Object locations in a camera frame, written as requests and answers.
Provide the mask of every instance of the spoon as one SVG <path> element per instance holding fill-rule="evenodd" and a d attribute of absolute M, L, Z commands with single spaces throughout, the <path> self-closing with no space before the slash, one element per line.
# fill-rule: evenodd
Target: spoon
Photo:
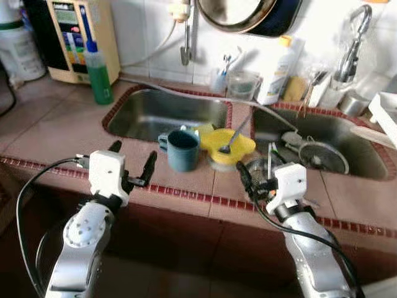
<path fill-rule="evenodd" d="M 225 154 L 230 154 L 230 146 L 233 144 L 233 142 L 237 139 L 237 136 L 241 133 L 243 130 L 244 126 L 247 124 L 248 120 L 251 118 L 251 113 L 244 119 L 243 123 L 237 128 L 237 130 L 234 132 L 232 138 L 229 141 L 229 144 L 222 146 L 219 148 L 219 152 L 225 153 Z"/>

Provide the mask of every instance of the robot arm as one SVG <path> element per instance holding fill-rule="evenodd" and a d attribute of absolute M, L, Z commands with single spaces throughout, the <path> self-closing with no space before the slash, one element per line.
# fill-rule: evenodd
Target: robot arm
<path fill-rule="evenodd" d="M 301 204 L 306 192 L 306 168 L 293 163 L 280 166 L 274 169 L 275 178 L 259 186 L 259 189 L 252 185 L 251 175 L 242 163 L 238 163 L 237 168 L 252 200 L 256 200 L 263 189 L 277 190 L 275 197 L 266 205 L 266 210 L 270 215 L 276 215 L 283 227 L 306 232 L 332 243 L 328 231 L 315 221 L 314 212 Z M 329 246 L 301 235 L 284 232 L 284 236 L 306 298 L 355 297 Z"/>
<path fill-rule="evenodd" d="M 125 157 L 117 152 L 95 151 L 89 157 L 83 156 L 86 162 L 82 164 L 89 167 L 93 197 L 64 227 L 63 248 L 53 268 L 46 298 L 92 297 L 115 214 L 128 204 L 128 194 L 134 186 L 148 184 L 156 157 L 156 152 L 152 152 L 141 177 L 129 178 L 124 170 Z"/>

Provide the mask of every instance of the clear plastic cup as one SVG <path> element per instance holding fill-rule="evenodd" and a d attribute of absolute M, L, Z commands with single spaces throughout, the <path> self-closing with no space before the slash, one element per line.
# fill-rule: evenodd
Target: clear plastic cup
<path fill-rule="evenodd" d="M 261 83 L 261 77 L 250 71 L 231 71 L 228 74 L 227 97 L 242 101 L 252 100 Z"/>

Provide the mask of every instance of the double sink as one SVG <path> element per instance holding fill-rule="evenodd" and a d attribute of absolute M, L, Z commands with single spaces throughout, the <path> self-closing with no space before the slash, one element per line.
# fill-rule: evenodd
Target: double sink
<path fill-rule="evenodd" d="M 279 115 L 299 129 L 304 138 L 313 137 L 339 150 L 350 166 L 350 174 L 382 180 L 388 170 L 372 144 L 350 132 L 355 124 L 347 119 L 329 115 L 310 114 L 296 119 L 296 112 L 276 109 Z M 226 126 L 228 105 L 220 101 L 192 99 L 159 90 L 135 91 L 115 113 L 106 129 L 120 137 L 157 142 L 158 135 L 178 129 L 181 125 L 196 127 L 212 123 L 217 128 Z M 253 115 L 254 132 L 251 136 L 257 150 L 267 153 L 269 142 L 275 142 L 279 153 L 288 161 L 298 161 L 296 153 L 284 147 L 281 136 L 291 129 L 268 113 L 256 109 Z"/>

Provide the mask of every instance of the tiled countertop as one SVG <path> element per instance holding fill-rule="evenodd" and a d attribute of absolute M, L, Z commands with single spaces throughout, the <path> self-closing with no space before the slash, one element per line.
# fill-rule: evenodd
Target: tiled countertop
<path fill-rule="evenodd" d="M 132 86 L 132 83 L 116 82 L 115 102 Z M 0 90 L 0 96 L 8 96 L 7 91 Z M 27 83 L 17 93 L 18 104 L 0 119 L 0 155 L 1 161 L 21 179 L 30 177 L 39 166 L 25 161 L 49 164 L 77 153 L 106 149 L 119 139 L 123 142 L 126 169 L 138 176 L 150 151 L 158 149 L 156 143 L 107 133 L 101 121 L 112 105 L 95 104 L 87 86 L 44 77 Z M 233 104 L 232 128 L 241 123 L 248 111 L 248 106 Z M 250 131 L 248 125 L 244 134 L 249 135 Z M 397 152 L 388 150 L 388 154 L 396 164 Z M 48 173 L 41 182 L 88 193 L 85 176 L 74 171 L 65 172 L 63 176 Z M 396 191 L 395 179 L 373 181 L 308 170 L 306 198 L 320 206 L 315 210 L 319 221 L 341 233 L 343 241 L 351 245 L 396 251 Z M 173 172 L 167 165 L 166 155 L 159 153 L 151 187 L 134 189 L 130 198 L 139 204 L 270 229 L 246 201 L 238 173 L 215 172 L 203 153 L 198 168 L 191 173 Z"/>

